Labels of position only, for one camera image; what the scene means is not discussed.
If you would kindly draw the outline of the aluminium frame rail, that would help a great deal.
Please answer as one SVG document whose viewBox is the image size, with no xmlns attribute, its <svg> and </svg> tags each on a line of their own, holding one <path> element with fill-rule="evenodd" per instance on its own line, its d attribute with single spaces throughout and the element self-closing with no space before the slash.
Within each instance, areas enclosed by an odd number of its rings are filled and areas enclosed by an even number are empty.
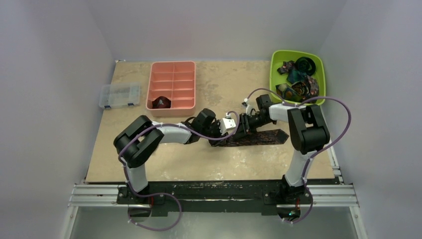
<svg viewBox="0 0 422 239">
<path fill-rule="evenodd" d="M 359 203 L 354 186 L 345 184 L 342 178 L 341 170 L 333 148 L 329 148 L 328 154 L 331 160 L 331 166 L 334 172 L 334 179 L 309 179 L 306 182 L 306 189 L 310 191 L 313 203 L 304 208 L 300 217 L 293 220 L 282 219 L 282 222 L 288 225 L 295 224 L 299 219 L 310 214 L 311 210 L 317 207 L 329 208 L 348 208 L 351 213 L 351 219 L 354 231 L 359 239 L 368 237 L 360 218 Z M 128 205 L 119 205 L 117 200 L 118 188 L 127 186 L 126 184 L 77 184 L 71 194 L 69 206 L 76 211 L 81 207 L 122 207 L 130 211 L 134 209 L 143 209 L 144 207 L 134 208 Z"/>
</svg>

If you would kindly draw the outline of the brown patterned necktie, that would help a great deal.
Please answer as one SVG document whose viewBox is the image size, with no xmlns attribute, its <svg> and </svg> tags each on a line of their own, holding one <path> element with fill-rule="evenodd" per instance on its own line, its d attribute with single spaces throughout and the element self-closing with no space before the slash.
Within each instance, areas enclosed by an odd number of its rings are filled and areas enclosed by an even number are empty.
<svg viewBox="0 0 422 239">
<path fill-rule="evenodd" d="M 209 140 L 212 147 L 240 147 L 256 145 L 284 144 L 289 139 L 287 133 L 281 129 L 264 130 L 257 132 L 237 132 L 231 137 L 214 141 Z"/>
</svg>

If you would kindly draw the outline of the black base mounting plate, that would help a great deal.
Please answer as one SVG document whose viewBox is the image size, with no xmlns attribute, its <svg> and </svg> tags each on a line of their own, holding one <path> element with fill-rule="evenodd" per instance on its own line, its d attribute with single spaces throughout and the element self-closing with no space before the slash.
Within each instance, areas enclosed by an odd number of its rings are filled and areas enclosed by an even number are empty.
<svg viewBox="0 0 422 239">
<path fill-rule="evenodd" d="M 260 213 L 295 220 L 313 203 L 309 190 L 289 192 L 282 180 L 153 181 L 134 194 L 118 188 L 119 205 L 144 207 L 152 216 L 169 212 Z"/>
</svg>

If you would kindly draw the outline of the dark green rolled tie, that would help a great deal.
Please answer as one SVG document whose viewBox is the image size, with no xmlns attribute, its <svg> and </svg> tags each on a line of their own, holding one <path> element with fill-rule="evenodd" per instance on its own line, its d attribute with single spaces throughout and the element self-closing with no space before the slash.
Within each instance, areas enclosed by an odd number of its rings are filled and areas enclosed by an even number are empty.
<svg viewBox="0 0 422 239">
<path fill-rule="evenodd" d="M 309 57 L 300 57 L 296 60 L 295 66 L 299 72 L 305 73 L 309 76 L 313 75 L 316 71 L 316 64 Z"/>
</svg>

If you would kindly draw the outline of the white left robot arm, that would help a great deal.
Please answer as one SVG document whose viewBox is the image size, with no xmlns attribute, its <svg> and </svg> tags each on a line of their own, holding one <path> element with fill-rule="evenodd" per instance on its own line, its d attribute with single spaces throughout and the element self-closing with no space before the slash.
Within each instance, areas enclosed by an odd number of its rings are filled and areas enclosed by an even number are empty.
<svg viewBox="0 0 422 239">
<path fill-rule="evenodd" d="M 129 197 L 141 204 L 148 199 L 146 161 L 161 144 L 192 144 L 200 138 L 219 144 L 229 137 L 223 123 L 217 120 L 210 109 L 203 109 L 195 117 L 180 123 L 162 123 L 139 116 L 113 141 L 118 160 L 123 165 Z"/>
</svg>

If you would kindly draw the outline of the clear plastic organizer box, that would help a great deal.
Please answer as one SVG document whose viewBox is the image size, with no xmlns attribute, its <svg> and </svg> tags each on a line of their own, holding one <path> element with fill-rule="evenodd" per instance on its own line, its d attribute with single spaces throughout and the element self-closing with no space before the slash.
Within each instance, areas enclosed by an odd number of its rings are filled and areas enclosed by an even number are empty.
<svg viewBox="0 0 422 239">
<path fill-rule="evenodd" d="M 103 85 L 100 91 L 99 107 L 107 110 L 137 106 L 140 103 L 140 93 L 139 82 Z"/>
</svg>

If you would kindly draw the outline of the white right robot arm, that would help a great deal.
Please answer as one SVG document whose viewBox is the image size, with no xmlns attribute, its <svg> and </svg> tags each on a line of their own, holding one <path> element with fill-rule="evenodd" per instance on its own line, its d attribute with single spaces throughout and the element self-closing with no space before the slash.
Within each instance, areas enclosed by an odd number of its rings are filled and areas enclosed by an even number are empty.
<svg viewBox="0 0 422 239">
<path fill-rule="evenodd" d="M 307 174 L 312 164 L 313 154 L 322 150 L 330 140 L 330 134 L 318 105 L 291 107 L 272 102 L 269 95 L 256 98 L 258 112 L 252 113 L 248 100 L 244 100 L 247 112 L 240 115 L 235 140 L 255 138 L 263 141 L 257 129 L 278 121 L 287 122 L 291 144 L 295 151 L 280 185 L 280 198 L 287 203 L 294 201 L 306 189 Z"/>
</svg>

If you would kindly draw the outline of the pink compartment tray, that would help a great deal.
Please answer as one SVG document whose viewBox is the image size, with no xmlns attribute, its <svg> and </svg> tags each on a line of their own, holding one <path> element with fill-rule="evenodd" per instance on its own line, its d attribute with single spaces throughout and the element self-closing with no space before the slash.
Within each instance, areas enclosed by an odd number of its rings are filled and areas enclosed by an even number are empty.
<svg viewBox="0 0 422 239">
<path fill-rule="evenodd" d="M 159 96 L 171 100 L 170 109 L 153 109 Z M 151 65 L 146 109 L 153 117 L 191 116 L 196 107 L 196 64 L 193 61 L 154 62 Z"/>
</svg>

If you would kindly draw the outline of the colourful ties pile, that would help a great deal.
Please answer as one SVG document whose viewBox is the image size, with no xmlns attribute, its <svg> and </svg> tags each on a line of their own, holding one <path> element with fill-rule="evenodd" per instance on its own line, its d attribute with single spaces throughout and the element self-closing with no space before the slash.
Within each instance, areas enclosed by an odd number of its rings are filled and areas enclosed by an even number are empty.
<svg viewBox="0 0 422 239">
<path fill-rule="evenodd" d="M 285 61 L 277 69 L 280 75 L 287 75 L 287 83 L 276 85 L 276 92 L 284 100 L 303 102 L 319 96 L 319 84 L 313 75 L 309 76 L 299 72 L 295 66 L 296 61 Z"/>
</svg>

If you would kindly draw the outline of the dark red rolled tie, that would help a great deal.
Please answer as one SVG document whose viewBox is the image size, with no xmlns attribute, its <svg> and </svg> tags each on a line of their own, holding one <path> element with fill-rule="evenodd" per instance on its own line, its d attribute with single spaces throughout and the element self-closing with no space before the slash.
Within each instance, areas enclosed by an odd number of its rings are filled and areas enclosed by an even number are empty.
<svg viewBox="0 0 422 239">
<path fill-rule="evenodd" d="M 171 100 L 165 96 L 159 96 L 154 101 L 152 101 L 153 109 L 170 109 Z"/>
</svg>

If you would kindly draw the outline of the green plastic bin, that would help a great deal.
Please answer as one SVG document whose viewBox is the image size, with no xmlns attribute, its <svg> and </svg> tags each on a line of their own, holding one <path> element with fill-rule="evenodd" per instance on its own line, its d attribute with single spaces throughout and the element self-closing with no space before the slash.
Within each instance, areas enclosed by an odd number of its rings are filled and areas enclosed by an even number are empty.
<svg viewBox="0 0 422 239">
<path fill-rule="evenodd" d="M 280 95 L 276 92 L 276 85 L 287 83 L 287 75 L 283 74 L 280 75 L 277 72 L 277 69 L 283 65 L 285 61 L 296 61 L 300 57 L 309 57 L 311 58 L 316 64 L 316 72 L 313 74 L 313 77 L 317 80 L 319 84 L 319 96 L 318 97 L 325 97 L 326 96 L 326 82 L 325 82 L 325 71 L 322 60 L 310 53 L 301 52 L 301 51 L 294 51 L 294 50 L 278 50 L 275 51 L 271 58 L 271 65 L 270 65 L 270 83 L 269 87 L 270 90 L 275 92 L 276 94 L 273 95 L 273 98 L 276 101 L 280 101 L 281 99 L 278 98 Z M 289 104 L 299 104 L 299 102 L 293 102 L 284 100 Z"/>
</svg>

